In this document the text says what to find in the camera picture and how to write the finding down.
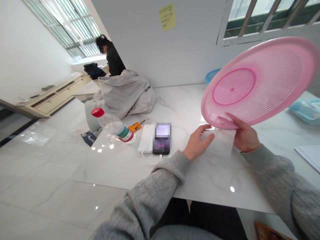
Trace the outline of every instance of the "gray cloth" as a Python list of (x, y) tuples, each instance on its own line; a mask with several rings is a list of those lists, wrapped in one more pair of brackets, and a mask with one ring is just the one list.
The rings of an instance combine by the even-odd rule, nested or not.
[[(276, 156), (264, 145), (242, 154), (274, 210), (298, 239), (320, 239), (320, 192), (294, 171), (292, 162)], [(162, 217), (176, 188), (185, 182), (191, 162), (181, 151), (160, 162), (152, 173), (129, 190), (110, 220), (92, 236), (102, 239), (150, 239), (150, 228)], [(190, 226), (165, 226), (156, 231), (158, 239), (220, 239)]]
[(148, 80), (135, 71), (126, 69), (119, 76), (99, 77), (99, 80), (100, 90), (92, 100), (85, 102), (87, 123), (93, 133), (100, 128), (98, 120), (91, 115), (96, 107), (122, 119), (150, 112), (156, 102), (156, 94)]

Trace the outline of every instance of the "red bottle cap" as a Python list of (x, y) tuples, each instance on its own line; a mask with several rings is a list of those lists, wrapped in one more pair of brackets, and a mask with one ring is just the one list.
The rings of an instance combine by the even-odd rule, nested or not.
[(104, 114), (104, 110), (102, 108), (95, 108), (91, 111), (91, 115), (94, 117), (101, 117)]

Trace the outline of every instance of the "black jacket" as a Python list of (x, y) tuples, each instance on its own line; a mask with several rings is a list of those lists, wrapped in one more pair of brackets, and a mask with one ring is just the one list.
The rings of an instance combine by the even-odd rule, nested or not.
[(122, 71), (126, 69), (112, 42), (110, 42), (109, 45), (107, 60), (109, 64), (109, 72), (111, 74), (110, 76), (120, 75)]

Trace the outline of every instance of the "pink plastic basket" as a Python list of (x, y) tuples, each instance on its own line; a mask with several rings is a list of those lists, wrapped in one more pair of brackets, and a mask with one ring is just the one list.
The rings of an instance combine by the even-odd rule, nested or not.
[(232, 118), (260, 123), (292, 104), (308, 88), (318, 66), (318, 49), (306, 39), (283, 37), (258, 44), (212, 79), (202, 98), (202, 116), (222, 129), (238, 128)]

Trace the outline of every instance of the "blue plastic bowl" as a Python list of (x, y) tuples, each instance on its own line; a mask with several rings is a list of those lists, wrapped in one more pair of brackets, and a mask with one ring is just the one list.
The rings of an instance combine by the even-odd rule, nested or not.
[(206, 75), (206, 83), (209, 85), (213, 77), (221, 70), (221, 68), (213, 70)]

